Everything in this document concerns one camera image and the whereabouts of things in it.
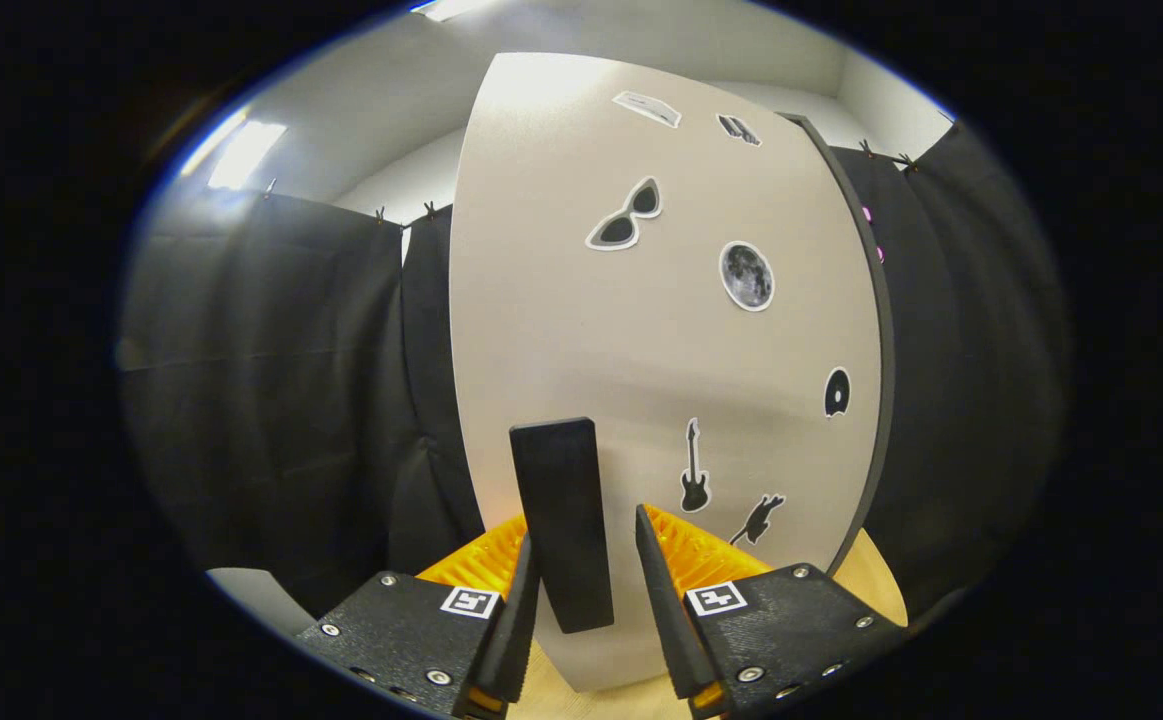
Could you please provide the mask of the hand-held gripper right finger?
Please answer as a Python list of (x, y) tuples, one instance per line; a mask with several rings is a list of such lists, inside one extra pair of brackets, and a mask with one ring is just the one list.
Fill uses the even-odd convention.
[(695, 719), (778, 719), (909, 639), (809, 562), (772, 568), (641, 502), (633, 533), (675, 693)]

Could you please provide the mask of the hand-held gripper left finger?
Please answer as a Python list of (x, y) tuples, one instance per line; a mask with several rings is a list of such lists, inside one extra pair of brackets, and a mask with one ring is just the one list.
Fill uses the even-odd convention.
[(518, 515), (421, 573), (376, 573), (297, 644), (427, 717), (504, 719), (529, 666), (538, 585)]

